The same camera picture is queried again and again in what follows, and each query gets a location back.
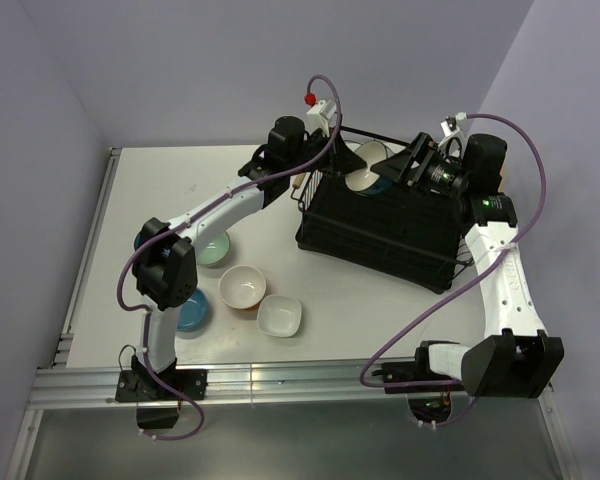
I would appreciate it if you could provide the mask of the teal and white bowl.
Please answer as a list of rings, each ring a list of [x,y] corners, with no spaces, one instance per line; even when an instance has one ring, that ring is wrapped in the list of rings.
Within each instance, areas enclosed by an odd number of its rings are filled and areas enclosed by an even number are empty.
[[[390,180],[371,171],[371,167],[387,160],[392,151],[378,140],[370,140],[357,145],[353,152],[365,162],[365,167],[345,176],[347,188],[357,194],[373,196],[392,186]]]

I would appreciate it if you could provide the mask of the pale green ceramic bowl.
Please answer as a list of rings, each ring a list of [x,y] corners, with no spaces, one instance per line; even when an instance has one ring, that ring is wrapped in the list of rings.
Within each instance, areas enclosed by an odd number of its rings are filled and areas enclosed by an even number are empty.
[[[202,267],[216,266],[229,254],[230,249],[230,236],[227,232],[223,232],[196,254],[196,263]]]

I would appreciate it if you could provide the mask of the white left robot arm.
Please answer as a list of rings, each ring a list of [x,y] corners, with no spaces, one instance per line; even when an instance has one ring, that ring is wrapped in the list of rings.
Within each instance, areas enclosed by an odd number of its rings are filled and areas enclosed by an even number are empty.
[[[277,119],[265,144],[259,146],[236,177],[219,193],[166,222],[147,220],[139,244],[119,279],[133,276],[144,313],[136,362],[144,369],[139,388],[152,399],[163,399],[175,386],[175,335],[180,307],[198,284],[199,253],[223,231],[276,201],[293,176],[321,170],[350,173],[340,130],[340,113],[319,119],[313,130],[293,116]]]

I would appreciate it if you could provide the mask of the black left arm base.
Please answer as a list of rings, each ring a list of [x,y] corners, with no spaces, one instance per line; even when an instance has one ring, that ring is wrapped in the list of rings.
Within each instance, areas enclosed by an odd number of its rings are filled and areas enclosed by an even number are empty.
[[[124,370],[119,374],[114,396],[117,404],[135,405],[138,427],[151,432],[170,430],[176,425],[186,404],[182,394],[194,401],[203,400],[208,375],[204,369],[176,369],[159,377],[178,395],[159,385],[146,372]]]

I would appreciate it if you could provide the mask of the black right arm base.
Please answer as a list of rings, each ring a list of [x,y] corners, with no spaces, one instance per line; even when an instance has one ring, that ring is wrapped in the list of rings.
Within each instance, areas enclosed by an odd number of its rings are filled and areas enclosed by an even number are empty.
[[[385,362],[380,368],[373,372],[373,376],[379,377],[384,383],[414,383],[414,382],[434,382],[434,385],[416,385],[407,387],[385,387],[386,394],[407,394],[407,393],[427,393],[441,391],[442,389],[463,391],[462,384],[455,380],[449,385],[440,385],[440,382],[450,381],[451,377],[432,373],[425,367],[417,365],[415,360],[404,362]]]

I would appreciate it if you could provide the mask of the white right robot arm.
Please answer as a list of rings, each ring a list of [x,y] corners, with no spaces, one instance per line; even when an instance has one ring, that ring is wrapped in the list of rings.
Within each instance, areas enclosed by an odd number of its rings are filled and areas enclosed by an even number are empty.
[[[527,285],[519,242],[531,228],[519,226],[512,199],[500,190],[506,153],[506,142],[489,134],[462,141],[453,133],[437,143],[420,133],[408,150],[373,166],[396,185],[453,199],[476,269],[474,279],[400,334],[406,336],[473,287],[482,296],[484,334],[473,346],[425,341],[406,363],[406,375],[398,373],[399,363],[387,362],[380,381],[362,373],[362,385],[404,392],[460,387],[472,397],[536,398],[549,384],[564,346],[548,334]]]

